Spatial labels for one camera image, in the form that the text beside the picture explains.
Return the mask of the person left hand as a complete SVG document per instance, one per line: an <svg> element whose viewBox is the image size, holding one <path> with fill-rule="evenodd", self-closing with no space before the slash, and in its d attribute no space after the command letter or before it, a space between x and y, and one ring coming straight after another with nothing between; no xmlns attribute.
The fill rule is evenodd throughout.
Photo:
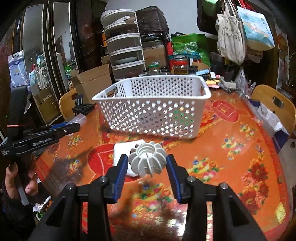
<svg viewBox="0 0 296 241"><path fill-rule="evenodd" d="M18 175L18 170L19 168L16 163L13 163L6 168L4 185L8 196L12 200L20 200L20 194L16 186L16 176ZM21 185L25 193L29 196L36 196L39 191L39 187L37 183L38 177L35 172L35 163L32 163L29 169L20 175L20 178L21 177L23 178Z"/></svg>

